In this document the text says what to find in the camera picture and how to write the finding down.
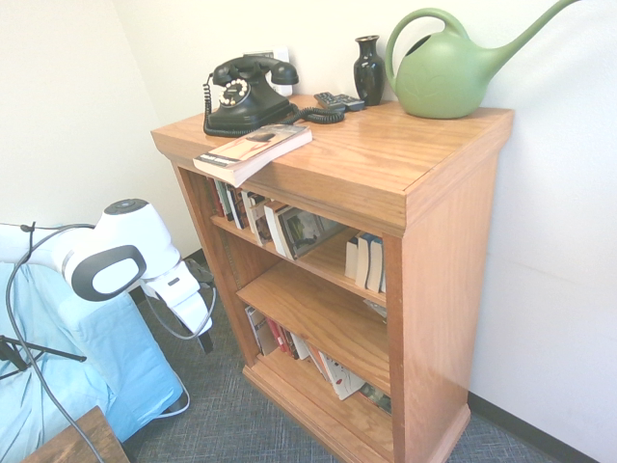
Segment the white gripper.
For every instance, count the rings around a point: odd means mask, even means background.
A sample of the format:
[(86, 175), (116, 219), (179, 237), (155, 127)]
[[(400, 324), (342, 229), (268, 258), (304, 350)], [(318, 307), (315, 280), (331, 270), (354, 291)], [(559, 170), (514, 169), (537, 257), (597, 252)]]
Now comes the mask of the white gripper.
[(205, 355), (214, 349), (208, 330), (212, 327), (211, 308), (200, 294), (200, 284), (185, 262), (153, 279), (143, 279), (146, 295), (162, 300), (182, 324), (197, 336)]

